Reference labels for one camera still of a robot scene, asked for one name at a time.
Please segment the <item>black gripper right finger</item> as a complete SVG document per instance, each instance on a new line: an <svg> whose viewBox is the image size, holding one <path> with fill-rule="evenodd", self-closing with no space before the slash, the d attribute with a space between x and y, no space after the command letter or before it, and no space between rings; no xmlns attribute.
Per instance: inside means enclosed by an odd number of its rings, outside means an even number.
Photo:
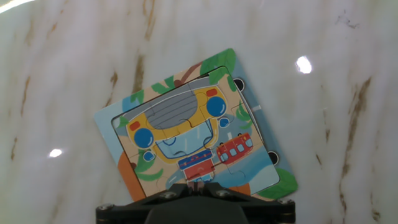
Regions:
<svg viewBox="0 0 398 224"><path fill-rule="evenodd" d="M222 187L218 183L196 183L199 216L213 223L295 223L293 200L265 201Z"/></svg>

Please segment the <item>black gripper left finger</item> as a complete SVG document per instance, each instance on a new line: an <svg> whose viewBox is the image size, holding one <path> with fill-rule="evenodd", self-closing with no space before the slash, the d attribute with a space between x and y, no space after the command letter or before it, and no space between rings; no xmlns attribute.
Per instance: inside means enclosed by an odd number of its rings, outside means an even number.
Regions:
<svg viewBox="0 0 398 224"><path fill-rule="evenodd" d="M158 205L193 196L197 184L173 184L168 190L127 205L104 203L95 210L95 223L144 223L149 212Z"/></svg>

